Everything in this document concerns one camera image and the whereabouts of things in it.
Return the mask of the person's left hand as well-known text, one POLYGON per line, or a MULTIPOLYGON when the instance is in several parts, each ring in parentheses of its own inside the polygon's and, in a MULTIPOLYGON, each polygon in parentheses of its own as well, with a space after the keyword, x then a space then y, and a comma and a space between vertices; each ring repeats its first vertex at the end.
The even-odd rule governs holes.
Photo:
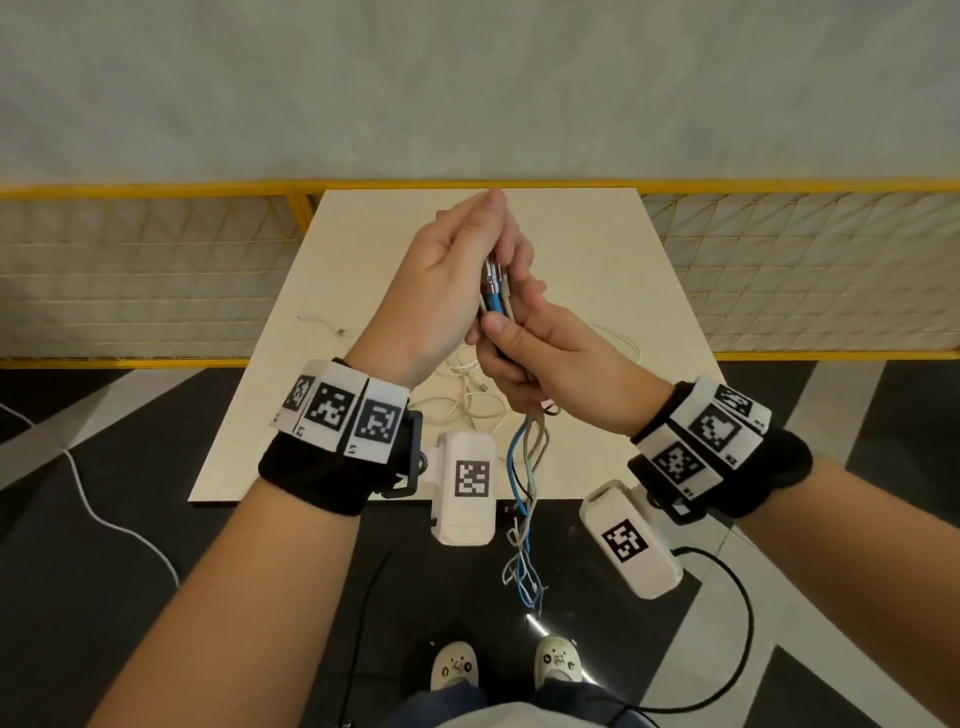
POLYGON ((413 390, 465 341, 478 298, 451 298, 440 270, 435 221, 414 236, 378 309, 344 361, 369 377, 413 390))

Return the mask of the person's right hand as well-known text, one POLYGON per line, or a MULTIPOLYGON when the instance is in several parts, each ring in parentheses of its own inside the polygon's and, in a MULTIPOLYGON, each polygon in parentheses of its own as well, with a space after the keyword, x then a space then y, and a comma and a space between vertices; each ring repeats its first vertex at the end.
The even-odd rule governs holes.
POLYGON ((571 310, 546 300, 536 279, 536 298, 524 293, 511 304, 528 339, 488 339, 481 318, 464 341, 475 348, 482 373, 509 407, 539 416, 551 401, 572 417, 603 431, 633 437, 665 406, 674 385, 642 368, 571 310))

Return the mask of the person's left forearm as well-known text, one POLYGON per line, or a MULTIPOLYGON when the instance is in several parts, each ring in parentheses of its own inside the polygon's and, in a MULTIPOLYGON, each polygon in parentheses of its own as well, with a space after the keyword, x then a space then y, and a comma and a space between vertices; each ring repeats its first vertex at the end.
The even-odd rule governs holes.
POLYGON ((359 526, 256 480, 88 728, 298 728, 359 526))

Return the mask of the person's right forearm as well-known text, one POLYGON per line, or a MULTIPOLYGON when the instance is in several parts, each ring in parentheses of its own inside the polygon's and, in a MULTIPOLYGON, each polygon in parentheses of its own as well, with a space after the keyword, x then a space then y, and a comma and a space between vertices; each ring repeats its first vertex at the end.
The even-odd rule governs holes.
POLYGON ((885 674, 960 728, 960 527, 822 457, 737 525, 885 674))

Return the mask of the left wrist marker band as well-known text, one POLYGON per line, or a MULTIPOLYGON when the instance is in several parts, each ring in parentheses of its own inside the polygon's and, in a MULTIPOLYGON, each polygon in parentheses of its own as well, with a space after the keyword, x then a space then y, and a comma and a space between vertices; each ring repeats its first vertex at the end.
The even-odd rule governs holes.
POLYGON ((413 497, 426 468, 410 390, 341 358, 307 361, 274 415, 260 480, 319 510, 358 516, 372 495, 413 497))

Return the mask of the wrist marker band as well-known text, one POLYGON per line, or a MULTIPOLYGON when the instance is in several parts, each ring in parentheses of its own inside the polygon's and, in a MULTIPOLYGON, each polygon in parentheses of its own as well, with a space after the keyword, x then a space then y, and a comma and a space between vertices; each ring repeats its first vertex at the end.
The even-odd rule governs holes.
POLYGON ((706 376, 679 382, 630 442, 630 472, 654 508, 674 524, 710 511, 739 520, 776 491, 810 476, 813 456, 795 434, 772 424, 772 411, 706 376))
POLYGON ((410 390, 341 358, 307 361, 274 415, 260 480, 319 510, 358 516, 372 495, 413 497, 426 468, 410 390))

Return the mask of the right wrist marker band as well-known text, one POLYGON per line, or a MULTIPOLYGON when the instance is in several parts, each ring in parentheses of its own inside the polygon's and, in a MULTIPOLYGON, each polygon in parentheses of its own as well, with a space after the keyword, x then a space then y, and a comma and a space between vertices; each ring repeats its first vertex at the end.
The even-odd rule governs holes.
POLYGON ((795 434, 772 424, 772 411, 706 376, 679 382, 630 442, 630 472, 654 508, 674 524, 710 511, 739 520, 776 491, 810 476, 813 456, 795 434))

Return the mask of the person's right white shoe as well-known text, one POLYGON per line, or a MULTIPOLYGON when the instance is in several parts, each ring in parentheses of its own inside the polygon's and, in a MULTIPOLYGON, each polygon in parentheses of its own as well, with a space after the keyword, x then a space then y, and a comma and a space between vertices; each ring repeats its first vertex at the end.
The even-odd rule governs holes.
POLYGON ((534 688, 539 690, 549 681, 585 682, 576 645, 565 637, 550 634, 542 637, 534 650, 534 688))

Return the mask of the person's white shoe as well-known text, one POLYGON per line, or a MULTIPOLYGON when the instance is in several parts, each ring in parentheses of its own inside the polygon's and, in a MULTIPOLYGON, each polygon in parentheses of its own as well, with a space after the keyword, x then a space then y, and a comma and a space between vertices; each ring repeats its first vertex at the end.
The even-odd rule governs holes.
POLYGON ((585 682, 576 645, 565 637, 550 634, 542 637, 534 650, 534 688, 539 690, 549 681, 585 682))
POLYGON ((429 690, 436 693, 462 684, 479 687, 478 658, 468 642, 457 640, 438 650, 430 670, 429 690))

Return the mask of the person's left white shoe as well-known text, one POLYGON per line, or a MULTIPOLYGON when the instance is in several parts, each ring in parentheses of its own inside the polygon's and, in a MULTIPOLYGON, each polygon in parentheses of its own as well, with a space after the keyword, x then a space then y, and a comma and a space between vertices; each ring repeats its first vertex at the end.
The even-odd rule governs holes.
POLYGON ((462 684, 479 687, 478 658, 468 642, 457 640, 438 650, 430 670, 429 690, 436 693, 462 684))

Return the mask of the yellow mesh fence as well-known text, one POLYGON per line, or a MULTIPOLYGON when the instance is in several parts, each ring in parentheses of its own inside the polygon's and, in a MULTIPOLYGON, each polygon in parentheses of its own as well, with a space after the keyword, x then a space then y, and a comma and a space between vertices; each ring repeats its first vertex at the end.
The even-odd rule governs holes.
POLYGON ((253 353, 333 191, 625 189, 715 358, 960 358, 960 177, 259 180, 0 187, 0 362, 253 353))

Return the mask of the person's dark trousers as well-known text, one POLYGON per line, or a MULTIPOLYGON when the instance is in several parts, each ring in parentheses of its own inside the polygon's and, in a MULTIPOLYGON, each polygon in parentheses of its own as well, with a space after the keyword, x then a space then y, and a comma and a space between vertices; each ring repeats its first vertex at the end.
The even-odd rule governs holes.
POLYGON ((492 703, 479 686, 458 683, 404 701, 377 728, 656 728, 602 687, 551 674, 527 698, 492 703))

